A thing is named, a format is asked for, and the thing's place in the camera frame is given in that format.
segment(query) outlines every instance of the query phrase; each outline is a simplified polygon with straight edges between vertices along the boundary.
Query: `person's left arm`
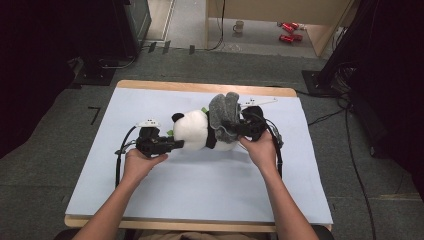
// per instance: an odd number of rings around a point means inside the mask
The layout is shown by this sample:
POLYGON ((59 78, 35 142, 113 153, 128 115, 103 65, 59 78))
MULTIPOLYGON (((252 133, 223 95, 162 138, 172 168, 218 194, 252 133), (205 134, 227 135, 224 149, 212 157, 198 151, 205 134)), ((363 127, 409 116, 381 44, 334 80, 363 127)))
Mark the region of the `person's left arm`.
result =
POLYGON ((137 149, 130 150, 121 183, 73 239, 115 239, 131 195, 150 170, 167 158, 166 154, 147 158, 137 149))

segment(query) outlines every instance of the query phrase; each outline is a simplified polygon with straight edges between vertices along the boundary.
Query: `panda's black ear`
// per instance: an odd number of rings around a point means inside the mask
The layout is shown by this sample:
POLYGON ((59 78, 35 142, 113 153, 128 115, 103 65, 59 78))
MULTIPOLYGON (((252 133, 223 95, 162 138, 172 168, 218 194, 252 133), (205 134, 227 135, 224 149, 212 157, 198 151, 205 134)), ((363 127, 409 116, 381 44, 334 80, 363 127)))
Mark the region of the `panda's black ear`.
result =
POLYGON ((176 113, 176 114, 172 115, 172 121, 176 122, 176 121, 178 121, 179 119, 181 119, 183 117, 184 117, 184 114, 182 114, 182 113, 176 113))

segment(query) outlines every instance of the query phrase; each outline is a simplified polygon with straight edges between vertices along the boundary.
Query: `person's left hand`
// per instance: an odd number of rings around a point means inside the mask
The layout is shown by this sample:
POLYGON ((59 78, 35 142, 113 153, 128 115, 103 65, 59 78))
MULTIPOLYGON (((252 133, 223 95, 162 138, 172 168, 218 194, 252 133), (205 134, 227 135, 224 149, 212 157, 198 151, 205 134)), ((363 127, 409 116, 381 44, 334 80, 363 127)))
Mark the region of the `person's left hand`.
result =
POLYGON ((125 182, 133 187, 137 187, 154 166, 165 161, 167 158, 168 154, 148 158, 138 149, 131 149, 125 155, 124 175, 122 176, 121 183, 125 182))

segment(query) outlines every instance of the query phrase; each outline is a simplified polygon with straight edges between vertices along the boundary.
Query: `gray cloth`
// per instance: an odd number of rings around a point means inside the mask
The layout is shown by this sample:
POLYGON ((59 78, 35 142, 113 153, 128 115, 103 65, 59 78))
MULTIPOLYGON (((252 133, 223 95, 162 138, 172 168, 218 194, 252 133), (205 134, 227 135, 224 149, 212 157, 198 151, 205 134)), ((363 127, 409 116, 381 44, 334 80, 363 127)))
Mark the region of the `gray cloth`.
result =
POLYGON ((215 96, 209 103, 209 124, 215 130, 216 140, 226 143, 238 141, 236 132, 222 126, 223 121, 240 123, 241 109, 238 99, 237 93, 229 92, 226 96, 224 94, 215 96))

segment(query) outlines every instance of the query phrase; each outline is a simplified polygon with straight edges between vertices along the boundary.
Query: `human arm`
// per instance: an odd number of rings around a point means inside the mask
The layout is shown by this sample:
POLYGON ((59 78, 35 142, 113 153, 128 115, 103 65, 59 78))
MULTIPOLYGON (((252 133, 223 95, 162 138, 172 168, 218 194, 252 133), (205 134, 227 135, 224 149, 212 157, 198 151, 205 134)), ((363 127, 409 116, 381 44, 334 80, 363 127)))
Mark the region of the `human arm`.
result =
POLYGON ((131 149, 125 156, 121 183, 73 239, 115 239, 131 195, 150 170, 167 158, 166 154, 147 158, 137 149, 131 149))
POLYGON ((264 178, 279 239, 318 239, 281 180, 275 164, 276 152, 271 134, 265 131, 256 142, 245 137, 239 140, 264 178))

